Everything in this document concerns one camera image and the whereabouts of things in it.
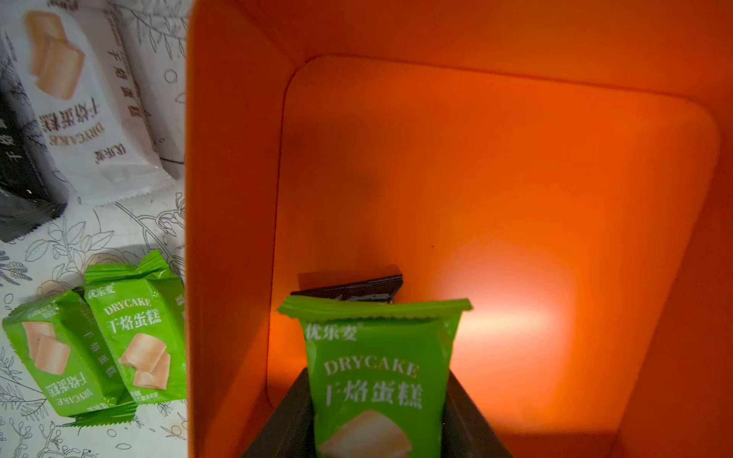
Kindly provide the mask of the black cookie packet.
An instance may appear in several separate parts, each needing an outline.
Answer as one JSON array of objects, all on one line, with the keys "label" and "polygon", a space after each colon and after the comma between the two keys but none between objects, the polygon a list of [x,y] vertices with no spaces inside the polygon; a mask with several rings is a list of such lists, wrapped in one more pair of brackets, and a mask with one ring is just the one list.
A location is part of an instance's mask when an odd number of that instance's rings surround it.
[{"label": "black cookie packet", "polygon": [[13,242],[66,210],[46,142],[11,54],[1,47],[1,240]]}]

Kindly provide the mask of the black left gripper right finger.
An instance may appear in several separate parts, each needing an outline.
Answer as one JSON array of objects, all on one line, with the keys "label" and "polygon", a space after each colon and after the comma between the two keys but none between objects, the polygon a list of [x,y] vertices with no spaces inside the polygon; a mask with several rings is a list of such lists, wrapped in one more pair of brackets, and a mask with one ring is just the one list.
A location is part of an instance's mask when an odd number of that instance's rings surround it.
[{"label": "black left gripper right finger", "polygon": [[513,458],[453,372],[443,414],[443,458]]}]

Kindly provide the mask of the white packet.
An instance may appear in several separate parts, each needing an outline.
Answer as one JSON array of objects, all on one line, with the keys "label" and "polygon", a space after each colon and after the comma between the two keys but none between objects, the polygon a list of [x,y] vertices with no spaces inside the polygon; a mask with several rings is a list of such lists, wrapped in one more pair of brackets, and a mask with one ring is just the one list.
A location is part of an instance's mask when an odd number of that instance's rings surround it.
[{"label": "white packet", "polygon": [[4,1],[1,38],[55,169],[89,204],[174,184],[105,1]]}]

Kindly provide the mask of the orange plastic storage box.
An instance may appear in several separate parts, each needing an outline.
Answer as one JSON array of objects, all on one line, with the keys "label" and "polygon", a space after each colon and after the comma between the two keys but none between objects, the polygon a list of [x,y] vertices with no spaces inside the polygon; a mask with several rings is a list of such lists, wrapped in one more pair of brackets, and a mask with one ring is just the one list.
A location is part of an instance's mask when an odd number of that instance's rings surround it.
[{"label": "orange plastic storage box", "polygon": [[730,2],[198,1],[186,76],[190,456],[393,271],[515,456],[731,456]]}]

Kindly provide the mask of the green cookie packet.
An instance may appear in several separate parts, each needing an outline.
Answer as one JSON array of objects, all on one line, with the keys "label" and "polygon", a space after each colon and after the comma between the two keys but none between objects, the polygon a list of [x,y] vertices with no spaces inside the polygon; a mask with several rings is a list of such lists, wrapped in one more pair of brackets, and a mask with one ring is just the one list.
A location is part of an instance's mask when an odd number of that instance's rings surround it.
[{"label": "green cookie packet", "polygon": [[187,396],[185,291],[162,254],[99,264],[85,284],[20,305],[2,322],[55,413],[72,427],[133,421]]},{"label": "green cookie packet", "polygon": [[438,457],[450,360],[467,299],[338,302],[292,295],[307,348],[320,457]]}]

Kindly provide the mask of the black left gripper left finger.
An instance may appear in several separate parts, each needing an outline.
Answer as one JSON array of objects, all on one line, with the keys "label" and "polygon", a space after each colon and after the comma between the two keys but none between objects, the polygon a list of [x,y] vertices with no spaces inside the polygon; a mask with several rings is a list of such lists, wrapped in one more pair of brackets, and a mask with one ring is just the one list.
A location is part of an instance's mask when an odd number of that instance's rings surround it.
[{"label": "black left gripper left finger", "polygon": [[304,368],[242,458],[316,457],[314,410]]}]

